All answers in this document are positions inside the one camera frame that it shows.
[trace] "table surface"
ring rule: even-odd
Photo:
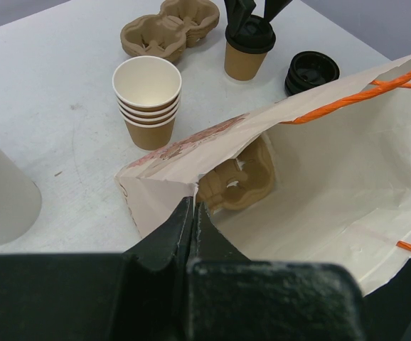
[[[216,2],[218,27],[176,63],[183,90],[172,141],[285,98],[300,51],[331,56],[342,76],[388,61],[294,0],[272,22],[277,43],[256,78],[233,82],[223,70],[225,7]],[[113,176],[146,152],[119,117],[111,77],[128,58],[120,30],[160,3],[72,0],[0,27],[0,148],[43,195],[38,221],[0,252],[123,251],[139,241]]]

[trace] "black plastic lid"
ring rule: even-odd
[[[231,36],[229,26],[226,27],[225,37],[236,50],[251,54],[270,51],[273,49],[276,40],[269,21],[253,14],[242,24],[234,36]]]
[[[338,65],[316,51],[300,52],[292,58],[284,88],[288,95],[313,89],[340,77]]]

